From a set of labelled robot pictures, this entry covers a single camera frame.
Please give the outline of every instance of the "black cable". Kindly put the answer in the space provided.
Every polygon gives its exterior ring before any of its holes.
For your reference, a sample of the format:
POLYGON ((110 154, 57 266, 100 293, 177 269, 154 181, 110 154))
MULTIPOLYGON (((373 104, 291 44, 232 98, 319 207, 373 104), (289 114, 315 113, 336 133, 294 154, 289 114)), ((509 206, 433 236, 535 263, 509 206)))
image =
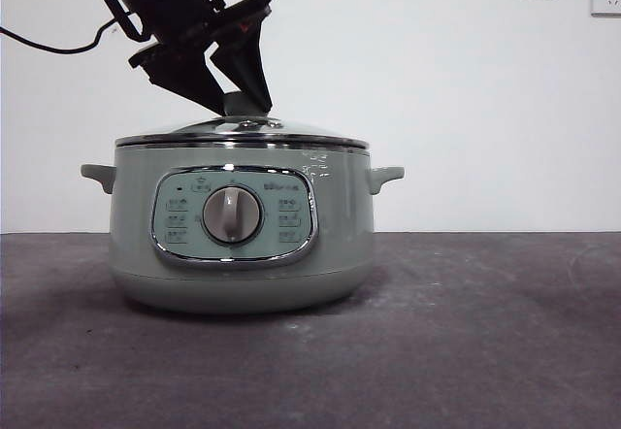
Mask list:
POLYGON ((25 38, 22 38, 18 34, 12 31, 9 31, 8 29, 2 26, 0 26, 0 34, 9 36, 10 38, 15 39, 16 41, 22 44, 26 44, 27 46, 34 48, 34 49, 44 50, 46 52, 51 52, 51 53, 60 53, 63 55, 72 55, 74 53, 82 53, 88 50, 95 49, 97 45, 99 45, 99 41, 101 41, 101 37, 104 34, 104 31, 106 31, 108 28, 110 28, 115 23, 116 23, 116 19, 114 18, 111 19, 110 21, 108 21, 106 24, 104 24, 101 28, 97 30, 97 34, 95 35, 95 40, 92 43, 90 43, 88 46, 84 46, 84 47, 76 48, 76 49, 57 49, 57 48, 51 48, 50 46, 44 46, 43 44, 35 43, 33 41, 29 41, 25 38))

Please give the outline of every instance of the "white knob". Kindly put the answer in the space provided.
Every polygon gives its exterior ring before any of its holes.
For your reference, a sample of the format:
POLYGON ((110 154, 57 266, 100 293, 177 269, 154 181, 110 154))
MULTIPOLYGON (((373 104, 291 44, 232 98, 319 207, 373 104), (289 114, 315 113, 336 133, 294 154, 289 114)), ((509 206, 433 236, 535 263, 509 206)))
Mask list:
POLYGON ((238 186, 216 191, 205 204, 203 220, 210 234, 222 243, 240 243, 250 238, 261 221, 256 198, 238 186))

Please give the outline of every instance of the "concrete surface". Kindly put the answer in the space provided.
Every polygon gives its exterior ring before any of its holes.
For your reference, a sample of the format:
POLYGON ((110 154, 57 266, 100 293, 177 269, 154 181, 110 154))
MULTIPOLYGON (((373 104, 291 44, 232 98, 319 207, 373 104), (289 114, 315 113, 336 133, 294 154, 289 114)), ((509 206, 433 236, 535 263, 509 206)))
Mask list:
POLYGON ((2 427, 619 428, 621 234, 383 234, 351 297, 166 313, 106 235, 2 237, 2 427))

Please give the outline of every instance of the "electric pot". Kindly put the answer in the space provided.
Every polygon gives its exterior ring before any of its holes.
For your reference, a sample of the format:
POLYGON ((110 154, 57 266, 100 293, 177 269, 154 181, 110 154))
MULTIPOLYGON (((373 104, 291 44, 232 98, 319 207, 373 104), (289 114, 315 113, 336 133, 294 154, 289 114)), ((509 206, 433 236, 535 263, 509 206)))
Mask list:
POLYGON ((263 116, 116 141, 82 175, 112 194, 110 267, 128 297, 245 314, 353 291, 373 263, 372 196, 404 176, 368 145, 263 116))

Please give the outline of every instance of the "pot base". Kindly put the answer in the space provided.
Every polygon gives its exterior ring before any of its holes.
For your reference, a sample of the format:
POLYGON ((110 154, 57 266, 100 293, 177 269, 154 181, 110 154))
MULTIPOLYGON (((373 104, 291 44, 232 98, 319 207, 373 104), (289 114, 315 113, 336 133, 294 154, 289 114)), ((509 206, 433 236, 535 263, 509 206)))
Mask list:
POLYGON ((370 273, 368 265, 328 274, 261 280, 172 280, 113 270, 129 298, 194 314, 255 314, 297 310, 342 298, 370 273))

